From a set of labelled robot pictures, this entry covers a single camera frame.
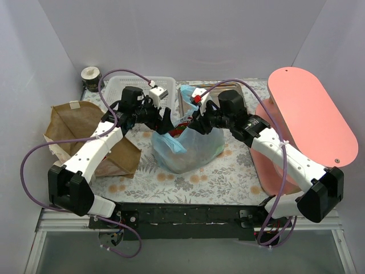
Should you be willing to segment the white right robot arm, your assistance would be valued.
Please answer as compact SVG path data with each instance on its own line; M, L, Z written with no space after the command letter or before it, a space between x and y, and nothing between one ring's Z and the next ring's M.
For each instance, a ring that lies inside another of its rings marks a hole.
M190 101L197 110L189 128L203 135L213 128L228 129L237 140L280 166L284 179L290 176L299 186L296 194L279 194L261 203L258 220L263 226L271 227L279 218L295 215L319 223L342 200L344 173L312 161L283 140L266 120L249 114L237 91L223 91L215 104L206 90L196 88Z

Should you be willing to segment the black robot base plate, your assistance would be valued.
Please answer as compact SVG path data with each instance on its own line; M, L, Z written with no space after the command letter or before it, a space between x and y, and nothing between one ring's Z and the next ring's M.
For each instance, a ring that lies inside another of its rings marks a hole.
M268 213L257 205L117 203L121 220L147 239L238 239L254 241Z

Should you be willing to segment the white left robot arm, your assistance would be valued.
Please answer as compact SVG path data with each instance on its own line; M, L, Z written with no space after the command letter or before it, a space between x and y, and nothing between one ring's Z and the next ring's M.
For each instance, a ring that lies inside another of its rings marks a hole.
M136 124L144 124L158 134L174 128L171 109L166 107L160 114L160 102L167 96L168 91L157 85L147 94L138 87L125 87L120 100L108 106L96 130L76 154L48 171L50 202L78 216L101 216L108 228L116 228L121 214L115 210L115 202L93 193L91 178L113 146Z

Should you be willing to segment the light blue plastic grocery bag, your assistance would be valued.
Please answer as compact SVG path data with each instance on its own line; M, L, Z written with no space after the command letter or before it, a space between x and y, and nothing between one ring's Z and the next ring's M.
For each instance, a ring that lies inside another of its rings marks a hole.
M152 151L159 166L174 174L183 174L210 163L223 152L222 129L213 128L207 135L185 128L179 137L167 133L152 134Z

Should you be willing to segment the red toy lobster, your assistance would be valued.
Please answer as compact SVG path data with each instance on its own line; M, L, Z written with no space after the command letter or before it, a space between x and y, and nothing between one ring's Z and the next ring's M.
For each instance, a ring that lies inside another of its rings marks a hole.
M186 128L187 128L186 124L180 124L173 130L169 131L169 135L173 138L178 138Z

